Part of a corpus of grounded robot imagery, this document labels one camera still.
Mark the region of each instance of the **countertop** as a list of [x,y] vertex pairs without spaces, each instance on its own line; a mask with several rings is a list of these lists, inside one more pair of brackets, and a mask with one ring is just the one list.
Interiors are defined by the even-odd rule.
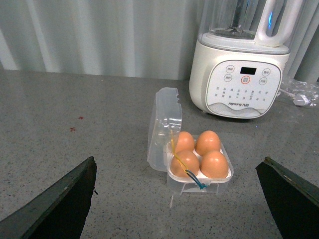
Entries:
[[[234,167],[223,194],[173,198],[147,162],[155,93],[179,91],[182,130],[219,134]],[[98,171],[81,238],[281,238],[255,167],[266,156],[319,186],[319,110],[275,101],[257,119],[203,113],[187,81],[0,71],[0,220],[89,156]]]

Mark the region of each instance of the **control panel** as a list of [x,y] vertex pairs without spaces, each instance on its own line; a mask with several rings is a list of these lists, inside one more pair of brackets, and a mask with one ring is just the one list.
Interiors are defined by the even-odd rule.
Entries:
[[212,113],[223,116],[263,114],[272,105],[280,81],[281,71],[273,64],[222,62],[213,69],[208,80],[206,106]]

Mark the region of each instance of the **white curtain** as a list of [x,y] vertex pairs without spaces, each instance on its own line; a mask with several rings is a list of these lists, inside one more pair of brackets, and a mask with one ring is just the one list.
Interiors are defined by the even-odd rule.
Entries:
[[[188,80],[203,0],[0,1],[5,69]],[[319,0],[305,0],[284,73],[319,78]]]

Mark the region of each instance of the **blender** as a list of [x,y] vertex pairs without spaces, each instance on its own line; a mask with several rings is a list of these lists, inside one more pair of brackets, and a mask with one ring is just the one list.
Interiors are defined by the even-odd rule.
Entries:
[[206,113],[252,119],[277,95],[302,0],[206,0],[189,81]]

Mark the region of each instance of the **clear plastic egg carton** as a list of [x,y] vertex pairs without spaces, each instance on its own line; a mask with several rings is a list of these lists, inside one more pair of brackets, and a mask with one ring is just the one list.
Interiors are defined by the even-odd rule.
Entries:
[[[167,163],[167,185],[171,188],[175,193],[223,193],[234,174],[234,168],[229,160],[227,152],[223,146],[221,145],[220,152],[225,156],[228,162],[228,175],[226,178],[208,178],[206,177],[200,170],[197,174],[198,180],[205,184],[206,187],[200,189],[199,186],[191,179],[191,178],[183,178],[175,176],[170,170],[170,163],[173,159],[174,155],[171,152],[170,143],[168,143],[164,147],[164,161]],[[199,163],[201,163],[202,157],[196,153],[194,150],[193,153],[197,156]]]
[[[200,189],[191,178],[177,177],[170,170],[170,163],[173,158],[170,141],[173,139],[174,142],[177,142],[181,130],[182,110],[181,105],[177,102],[177,95],[176,88],[162,88],[156,94],[149,129],[148,162],[153,169],[167,173],[167,185],[175,193],[220,194],[226,190],[234,175],[234,168],[223,144],[220,152],[224,154],[228,162],[228,176],[226,178],[207,178],[199,171],[197,178],[206,186]],[[194,153],[201,162],[201,156],[195,150]]]

